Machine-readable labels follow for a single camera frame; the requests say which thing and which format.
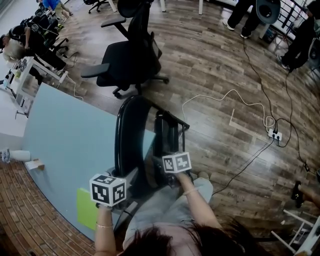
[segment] gold bracelet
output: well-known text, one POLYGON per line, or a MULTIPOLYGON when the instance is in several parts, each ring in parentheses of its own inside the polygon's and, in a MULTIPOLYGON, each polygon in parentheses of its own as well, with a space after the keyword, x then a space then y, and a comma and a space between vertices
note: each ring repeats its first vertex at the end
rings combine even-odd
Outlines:
POLYGON ((198 189, 195 187, 195 188, 193 188, 193 189, 190 189, 190 190, 184 192, 182 195, 183 195, 183 196, 186 196, 186 195, 190 194, 191 192, 197 191, 197 190, 198 190, 198 189))
POLYGON ((95 223, 99 228, 114 228, 114 226, 101 226, 98 223, 95 223))

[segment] electrical outlet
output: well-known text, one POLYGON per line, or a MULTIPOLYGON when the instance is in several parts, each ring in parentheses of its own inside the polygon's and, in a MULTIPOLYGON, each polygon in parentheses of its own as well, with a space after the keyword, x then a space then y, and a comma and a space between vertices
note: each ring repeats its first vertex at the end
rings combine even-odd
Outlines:
POLYGON ((279 141, 282 140, 282 133, 279 131, 277 133, 274 133, 274 129, 271 129, 271 128, 269 129, 268 136, 271 138, 274 138, 275 140, 279 140, 279 141))

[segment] chair wheel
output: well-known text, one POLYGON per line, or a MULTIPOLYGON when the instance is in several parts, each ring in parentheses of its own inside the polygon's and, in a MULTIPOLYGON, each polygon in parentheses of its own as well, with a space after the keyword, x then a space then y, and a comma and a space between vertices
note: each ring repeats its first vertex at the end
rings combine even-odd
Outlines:
POLYGON ((121 94, 119 92, 116 92, 113 94, 117 99, 121 99, 121 94))

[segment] white wall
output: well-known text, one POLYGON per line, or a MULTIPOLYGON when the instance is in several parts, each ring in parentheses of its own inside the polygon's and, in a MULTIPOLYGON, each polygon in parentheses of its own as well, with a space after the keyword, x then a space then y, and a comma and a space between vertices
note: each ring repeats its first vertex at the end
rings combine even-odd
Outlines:
MULTIPOLYGON (((38 8, 36 0, 12 0, 13 3, 0 17, 0 35, 6 34, 11 28, 20 24, 24 19, 27 19, 35 14, 38 8)), ((0 54, 0 80, 6 76, 9 68, 6 65, 4 58, 0 54)))
POLYGON ((0 88, 0 150, 20 148, 28 119, 21 114, 16 116, 17 110, 11 92, 0 88))

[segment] yellow-green paper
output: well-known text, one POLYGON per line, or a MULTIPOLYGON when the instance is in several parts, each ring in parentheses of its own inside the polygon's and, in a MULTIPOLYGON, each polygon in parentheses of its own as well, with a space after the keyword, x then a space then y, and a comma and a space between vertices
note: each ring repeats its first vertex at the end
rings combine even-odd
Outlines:
POLYGON ((91 201, 90 192, 84 188, 76 190, 76 208, 78 222, 92 230, 96 230, 98 209, 96 208, 96 203, 91 201))

